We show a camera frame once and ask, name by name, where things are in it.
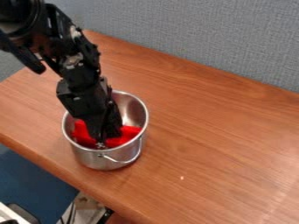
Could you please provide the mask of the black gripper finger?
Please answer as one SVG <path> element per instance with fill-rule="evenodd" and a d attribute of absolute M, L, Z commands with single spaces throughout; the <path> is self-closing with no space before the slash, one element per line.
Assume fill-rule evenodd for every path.
<path fill-rule="evenodd" d="M 106 138 L 120 137 L 122 127 L 123 127 L 123 119 L 118 105 L 114 101 L 110 101 L 107 105 L 107 118 L 104 125 Z"/>

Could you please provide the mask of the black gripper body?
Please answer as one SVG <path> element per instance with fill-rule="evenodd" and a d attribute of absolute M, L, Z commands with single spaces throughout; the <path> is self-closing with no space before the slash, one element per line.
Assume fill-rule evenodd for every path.
<path fill-rule="evenodd" d="M 63 79 L 58 83 L 56 96 L 70 114 L 86 123 L 90 136 L 98 144 L 104 144 L 108 102 L 115 102 L 107 78 L 99 76 L 91 83 L 79 86 Z"/>

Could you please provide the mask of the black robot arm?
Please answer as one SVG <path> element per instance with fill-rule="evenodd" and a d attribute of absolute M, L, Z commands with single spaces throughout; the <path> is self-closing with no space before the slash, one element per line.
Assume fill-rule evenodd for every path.
<path fill-rule="evenodd" d="M 123 121 L 112 87 L 100 75 L 99 47 L 55 4 L 0 0 L 0 50 L 38 74 L 50 68 L 60 76 L 60 103 L 104 148 L 107 140 L 122 135 Z"/>

